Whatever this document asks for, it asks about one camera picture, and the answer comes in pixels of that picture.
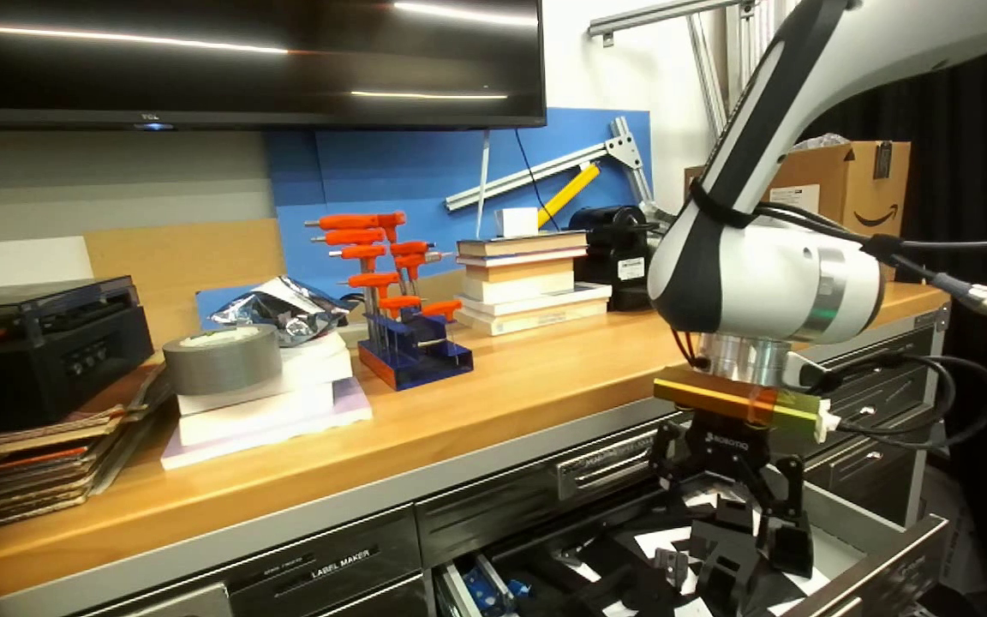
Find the yellow object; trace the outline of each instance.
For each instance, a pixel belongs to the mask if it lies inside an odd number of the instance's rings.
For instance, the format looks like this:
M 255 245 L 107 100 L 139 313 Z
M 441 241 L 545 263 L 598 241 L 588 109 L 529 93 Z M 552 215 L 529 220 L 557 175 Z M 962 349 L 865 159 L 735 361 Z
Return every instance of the yellow object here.
M 599 175 L 599 169 L 589 161 L 584 165 L 543 211 L 537 211 L 537 227 L 552 222 L 565 204 L 574 204 L 588 184 L 594 184 L 594 180 Z

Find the cardboard box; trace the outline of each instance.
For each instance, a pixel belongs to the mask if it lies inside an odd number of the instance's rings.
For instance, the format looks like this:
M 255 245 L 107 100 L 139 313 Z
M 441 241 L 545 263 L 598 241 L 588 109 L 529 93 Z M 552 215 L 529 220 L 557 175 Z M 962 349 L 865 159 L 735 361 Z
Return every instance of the cardboard box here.
M 822 213 L 860 236 L 903 236 L 909 159 L 909 140 L 791 151 L 783 159 L 769 199 Z

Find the wooden countertop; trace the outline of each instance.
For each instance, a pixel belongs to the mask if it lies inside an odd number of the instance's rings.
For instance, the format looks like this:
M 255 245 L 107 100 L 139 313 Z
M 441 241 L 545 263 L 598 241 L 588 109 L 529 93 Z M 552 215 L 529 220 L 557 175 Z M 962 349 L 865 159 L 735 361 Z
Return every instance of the wooden countertop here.
M 942 291 L 891 286 L 878 321 L 938 304 Z M 652 313 L 509 339 L 453 339 L 475 349 L 476 372 L 415 390 L 364 379 L 374 422 L 171 473 L 162 471 L 164 441 L 156 440 L 88 505 L 0 529 L 0 598 L 652 397 L 652 379 L 679 364 L 664 321 Z

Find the stack of books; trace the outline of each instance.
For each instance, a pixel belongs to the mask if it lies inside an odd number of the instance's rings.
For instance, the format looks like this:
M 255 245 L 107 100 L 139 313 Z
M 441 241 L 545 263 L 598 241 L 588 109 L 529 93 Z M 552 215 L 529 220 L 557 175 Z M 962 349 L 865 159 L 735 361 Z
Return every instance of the stack of books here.
M 171 382 L 144 364 L 61 422 L 0 433 L 0 529 L 102 494 L 162 429 Z
M 210 412 L 188 412 L 178 397 L 178 429 L 162 468 L 182 471 L 229 453 L 284 441 L 369 417 L 369 403 L 353 379 L 353 356 L 340 332 L 280 349 L 280 382 L 257 397 L 233 397 Z
M 459 241 L 462 309 L 459 321 L 487 337 L 549 329 L 607 315 L 612 286 L 574 277 L 574 260 L 588 257 L 584 229 Z

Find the robotic arm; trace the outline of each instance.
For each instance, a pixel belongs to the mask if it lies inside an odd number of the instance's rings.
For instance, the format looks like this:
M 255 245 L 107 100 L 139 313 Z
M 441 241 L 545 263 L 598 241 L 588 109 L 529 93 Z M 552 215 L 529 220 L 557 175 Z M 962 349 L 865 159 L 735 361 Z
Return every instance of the robotic arm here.
M 750 213 L 784 148 L 832 103 L 985 53 L 987 0 L 804 0 L 652 257 L 649 296 L 664 321 L 826 344 L 865 332 L 880 304 L 878 260 Z

